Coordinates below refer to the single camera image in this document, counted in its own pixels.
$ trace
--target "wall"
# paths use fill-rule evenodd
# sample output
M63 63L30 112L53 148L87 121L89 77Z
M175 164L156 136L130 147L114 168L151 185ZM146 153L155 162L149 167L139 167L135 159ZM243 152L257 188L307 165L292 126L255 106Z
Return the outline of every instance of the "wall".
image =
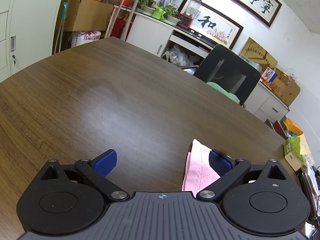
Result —
M301 92L287 116L304 130L311 152L320 163L320 35L311 33L281 0L282 7L270 28L231 0L202 1L244 27L233 51L240 52L250 36L268 50L283 69L294 69Z

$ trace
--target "silver bolt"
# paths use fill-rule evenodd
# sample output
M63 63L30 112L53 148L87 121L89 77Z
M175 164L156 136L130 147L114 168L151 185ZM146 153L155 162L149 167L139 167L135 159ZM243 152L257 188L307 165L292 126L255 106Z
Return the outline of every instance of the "silver bolt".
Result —
M199 195L203 198L212 198L214 197L216 194L211 191L211 190L203 190L199 193Z
M123 199L126 196L127 196L127 193L125 193L124 191L115 191L111 194L111 197L115 199Z

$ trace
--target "black office chair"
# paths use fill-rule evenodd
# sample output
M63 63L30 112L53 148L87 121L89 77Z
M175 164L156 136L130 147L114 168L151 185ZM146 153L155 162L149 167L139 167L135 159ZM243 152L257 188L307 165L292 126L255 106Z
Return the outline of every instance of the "black office chair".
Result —
M260 72L223 45L216 45L194 76L214 82L240 100L242 106L261 78Z

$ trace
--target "wooden table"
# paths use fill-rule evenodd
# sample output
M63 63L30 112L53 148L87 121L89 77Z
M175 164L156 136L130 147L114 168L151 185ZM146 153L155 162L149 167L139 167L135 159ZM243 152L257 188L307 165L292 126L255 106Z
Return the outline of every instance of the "wooden table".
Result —
M108 179L132 193L179 191L196 138L232 158L270 158L294 176L283 139L196 77L116 38L43 59L0 84L0 239L22 226L16 203L48 159L72 164L113 148Z

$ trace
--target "pink cloth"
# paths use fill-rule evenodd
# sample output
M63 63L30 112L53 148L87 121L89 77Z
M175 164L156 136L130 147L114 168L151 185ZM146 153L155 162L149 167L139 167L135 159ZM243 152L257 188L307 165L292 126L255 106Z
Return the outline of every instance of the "pink cloth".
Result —
M196 194L215 182L220 176L209 165L211 150L199 143L196 139L192 142L191 153L188 153L186 173L182 183L182 191L192 191Z

